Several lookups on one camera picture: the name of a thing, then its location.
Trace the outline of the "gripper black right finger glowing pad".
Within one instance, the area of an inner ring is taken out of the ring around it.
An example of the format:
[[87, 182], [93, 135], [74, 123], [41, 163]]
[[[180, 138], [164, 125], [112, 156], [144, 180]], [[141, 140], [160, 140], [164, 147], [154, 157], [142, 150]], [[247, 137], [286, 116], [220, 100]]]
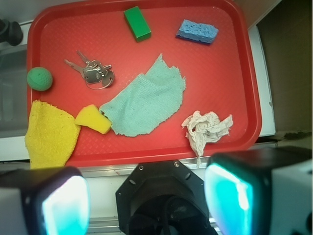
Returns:
[[214, 154], [204, 193], [224, 235], [310, 235], [313, 152], [285, 146]]

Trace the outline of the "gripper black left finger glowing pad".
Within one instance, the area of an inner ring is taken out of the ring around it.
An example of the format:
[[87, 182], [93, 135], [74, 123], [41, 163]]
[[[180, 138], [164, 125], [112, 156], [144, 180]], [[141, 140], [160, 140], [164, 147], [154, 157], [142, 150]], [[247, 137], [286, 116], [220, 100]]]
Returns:
[[90, 208], [87, 180], [74, 167], [0, 172], [2, 235], [85, 235]]

